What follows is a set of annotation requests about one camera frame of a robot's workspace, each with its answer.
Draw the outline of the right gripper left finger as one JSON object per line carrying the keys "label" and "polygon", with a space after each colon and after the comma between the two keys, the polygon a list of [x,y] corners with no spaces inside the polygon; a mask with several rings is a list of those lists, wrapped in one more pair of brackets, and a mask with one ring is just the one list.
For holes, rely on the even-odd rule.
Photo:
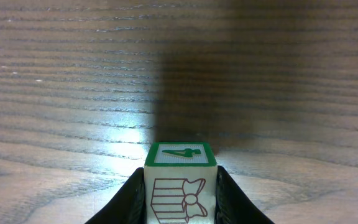
{"label": "right gripper left finger", "polygon": [[146,224],[145,195],[144,169],[140,167],[86,224]]}

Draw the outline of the gift picture wooden block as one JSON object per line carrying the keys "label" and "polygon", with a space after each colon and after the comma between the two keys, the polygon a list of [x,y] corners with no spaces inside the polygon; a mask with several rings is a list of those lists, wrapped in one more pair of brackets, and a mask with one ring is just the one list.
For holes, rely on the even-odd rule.
{"label": "gift picture wooden block", "polygon": [[210,224],[218,165],[206,142],[155,142],[144,164],[146,222]]}

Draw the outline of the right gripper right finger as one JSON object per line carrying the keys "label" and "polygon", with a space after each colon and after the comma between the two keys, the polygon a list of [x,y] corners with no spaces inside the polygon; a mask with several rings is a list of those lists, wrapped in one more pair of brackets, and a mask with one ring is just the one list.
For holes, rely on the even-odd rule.
{"label": "right gripper right finger", "polygon": [[223,166],[216,178],[215,224],[274,224],[238,186]]}

